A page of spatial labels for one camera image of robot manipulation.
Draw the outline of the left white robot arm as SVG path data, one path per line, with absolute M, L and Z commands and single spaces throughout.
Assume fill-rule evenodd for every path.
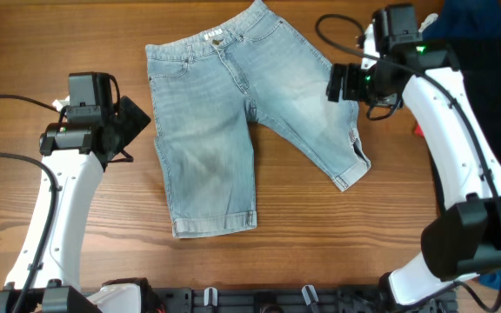
M 111 163 L 131 163 L 125 148 L 150 123 L 117 80 L 102 72 L 69 75 L 59 119 L 40 136 L 40 188 L 22 250 L 0 290 L 0 312 L 143 312 L 152 295 L 128 279 L 91 296 L 80 287 L 80 256 L 88 212 Z

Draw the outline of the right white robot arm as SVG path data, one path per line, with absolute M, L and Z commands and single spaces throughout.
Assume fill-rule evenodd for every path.
M 407 108 L 428 146 L 440 213 L 420 253 L 380 279 L 379 310 L 426 308 L 485 274 L 501 305 L 501 38 L 429 39 L 414 7 L 391 4 L 360 30 L 361 63 L 335 64 L 332 101 L 356 100 L 392 115 Z

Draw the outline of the light blue denim shorts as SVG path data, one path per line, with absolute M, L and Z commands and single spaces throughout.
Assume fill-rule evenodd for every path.
M 256 228 L 251 123 L 298 148 L 340 190 L 371 168 L 358 104 L 327 98 L 331 62 L 265 3 L 145 52 L 174 237 Z

